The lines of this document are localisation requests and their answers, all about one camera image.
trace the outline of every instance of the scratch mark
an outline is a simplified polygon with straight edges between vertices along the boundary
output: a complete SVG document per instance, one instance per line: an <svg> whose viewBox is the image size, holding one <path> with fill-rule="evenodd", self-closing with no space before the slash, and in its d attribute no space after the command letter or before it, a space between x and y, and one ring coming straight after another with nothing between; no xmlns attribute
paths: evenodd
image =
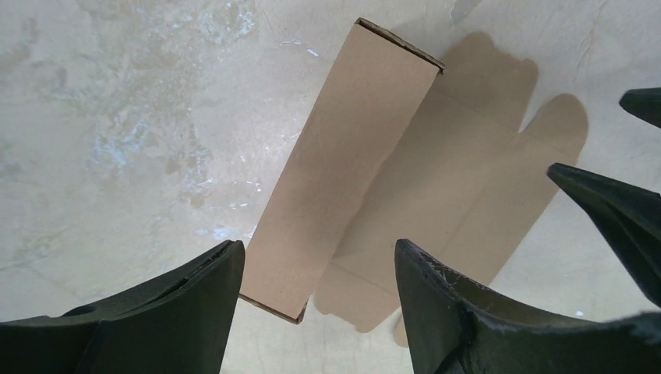
<svg viewBox="0 0 661 374"><path fill-rule="evenodd" d="M271 27L270 25L270 20L268 19L267 13L264 9L262 9L262 14L264 14L264 19L267 21L267 27L269 28L272 34L275 34L275 32L273 31L273 27Z"/></svg>
<svg viewBox="0 0 661 374"><path fill-rule="evenodd" d="M424 16L422 17L422 35L427 39L427 16L429 15L429 4L432 2L432 0L427 0L427 3L425 4L425 10L424 10Z"/></svg>
<svg viewBox="0 0 661 374"><path fill-rule="evenodd" d="M553 19L553 16L555 16L555 13L551 13L549 15L549 18L546 19L546 22L544 23L544 26L542 26L542 28L539 29L539 33L537 33L537 37L541 37L544 34L544 31L546 31L546 28L551 23L551 20Z"/></svg>
<svg viewBox="0 0 661 374"><path fill-rule="evenodd" d="M450 18L454 24L460 23L479 5L482 0L455 0L450 9Z"/></svg>
<svg viewBox="0 0 661 374"><path fill-rule="evenodd" d="M590 66L590 59L592 57L592 54L590 53L592 51L592 46L595 43L595 30L597 27L597 24L601 20L601 15L603 13L604 8L606 8L606 3L608 0L603 0L601 5L599 5L599 9L597 10L597 15L592 21L592 27L590 27L590 31L588 31L587 35L581 40L581 43L579 45L583 45L587 41L587 46L585 47L585 50L583 53L581 53L581 57L579 58L578 62L576 63L576 70L577 74L574 76L574 85L576 84L576 80L578 79L578 70L582 65L585 66L585 73L588 72L588 68Z"/></svg>
<svg viewBox="0 0 661 374"><path fill-rule="evenodd" d="M300 39L292 39L291 41L283 41L280 44L278 44L281 47L286 47L289 45L302 45L303 42L300 41Z"/></svg>

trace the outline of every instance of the gray floor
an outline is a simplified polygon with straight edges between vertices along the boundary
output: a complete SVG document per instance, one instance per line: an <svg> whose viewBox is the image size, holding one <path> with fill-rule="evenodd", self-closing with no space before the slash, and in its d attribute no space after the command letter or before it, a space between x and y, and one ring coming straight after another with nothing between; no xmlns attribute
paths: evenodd
<svg viewBox="0 0 661 374"><path fill-rule="evenodd" d="M473 31L534 60L522 123L589 115L578 166L661 190L661 130L618 109L661 86L653 0L26 0L0 3L0 319L58 315L246 242L352 22L434 55ZM492 284L586 319L650 309L589 220L555 200ZM392 329L239 302L223 372L410 372Z"/></svg>

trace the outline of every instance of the cardboard box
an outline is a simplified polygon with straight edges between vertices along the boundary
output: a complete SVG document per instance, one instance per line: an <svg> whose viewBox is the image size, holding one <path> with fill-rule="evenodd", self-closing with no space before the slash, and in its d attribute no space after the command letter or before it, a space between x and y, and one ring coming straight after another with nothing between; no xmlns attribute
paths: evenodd
<svg viewBox="0 0 661 374"><path fill-rule="evenodd" d="M246 251L241 297L291 322L444 66L369 21L351 28Z"/></svg>
<svg viewBox="0 0 661 374"><path fill-rule="evenodd" d="M318 286L322 313L371 331L399 306L399 238L484 284L497 275L557 193L546 168L578 158L587 116L564 94L520 132L536 64L485 34L442 60L437 77L438 61L353 26L247 249L243 298L297 323Z"/></svg>

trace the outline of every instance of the brown cardboard box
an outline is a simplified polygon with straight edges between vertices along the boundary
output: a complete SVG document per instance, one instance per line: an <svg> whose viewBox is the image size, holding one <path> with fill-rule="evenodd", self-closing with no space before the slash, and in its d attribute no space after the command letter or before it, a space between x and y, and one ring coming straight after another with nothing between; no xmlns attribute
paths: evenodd
<svg viewBox="0 0 661 374"><path fill-rule="evenodd" d="M242 287L300 322L318 285L316 307L362 332L399 306L397 239L490 283L557 192L546 168L573 164L587 136L571 95L520 133L536 64L485 34L453 48L435 79L440 63L365 25L353 26L285 166Z"/></svg>
<svg viewBox="0 0 661 374"><path fill-rule="evenodd" d="M241 296L298 323L342 235L443 64L359 19L246 251Z"/></svg>

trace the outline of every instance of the black plastic part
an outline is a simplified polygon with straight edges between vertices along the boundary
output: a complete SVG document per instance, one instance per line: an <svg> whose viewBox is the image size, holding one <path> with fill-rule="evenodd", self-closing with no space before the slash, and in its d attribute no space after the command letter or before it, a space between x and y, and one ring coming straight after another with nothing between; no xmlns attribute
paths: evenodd
<svg viewBox="0 0 661 374"><path fill-rule="evenodd" d="M661 128L661 88L629 90L620 106L630 114Z"/></svg>
<svg viewBox="0 0 661 374"><path fill-rule="evenodd" d="M395 267L415 373L661 370L661 313L591 323L546 312L463 276L406 239L396 244Z"/></svg>
<svg viewBox="0 0 661 374"><path fill-rule="evenodd" d="M661 306L661 196L563 164L547 174L588 214L645 296Z"/></svg>
<svg viewBox="0 0 661 374"><path fill-rule="evenodd" d="M58 318L0 324L2 372L218 374L245 252L226 241Z"/></svg>

